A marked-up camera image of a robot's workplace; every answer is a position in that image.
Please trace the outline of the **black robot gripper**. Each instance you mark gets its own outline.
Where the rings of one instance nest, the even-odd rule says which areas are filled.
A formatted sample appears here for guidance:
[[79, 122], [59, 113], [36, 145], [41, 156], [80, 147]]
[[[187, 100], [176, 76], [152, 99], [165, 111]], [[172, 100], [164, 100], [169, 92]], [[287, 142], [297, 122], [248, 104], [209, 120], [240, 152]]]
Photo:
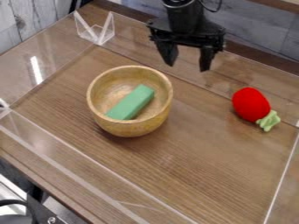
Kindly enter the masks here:
[[184, 31], [175, 31], [167, 18], [149, 19], [145, 25], [151, 32], [149, 39], [169, 67], [179, 55], [177, 46], [189, 46], [200, 48], [200, 71], [211, 69], [215, 52], [221, 52], [224, 48], [225, 29], [220, 25], [203, 19], [189, 30], [181, 24]]

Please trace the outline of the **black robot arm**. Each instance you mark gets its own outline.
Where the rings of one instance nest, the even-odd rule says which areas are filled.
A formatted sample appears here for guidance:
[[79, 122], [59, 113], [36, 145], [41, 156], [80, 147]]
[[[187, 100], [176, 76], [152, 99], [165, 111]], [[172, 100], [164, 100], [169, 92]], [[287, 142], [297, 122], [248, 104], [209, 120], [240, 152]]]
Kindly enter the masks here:
[[167, 17], [149, 19], [145, 26], [149, 29], [149, 39], [153, 41], [157, 52], [168, 66], [173, 66], [179, 56], [179, 46], [200, 49], [200, 71], [211, 69], [211, 62], [217, 52], [223, 51], [225, 29], [211, 22], [204, 11], [209, 9], [201, 0], [163, 0]]

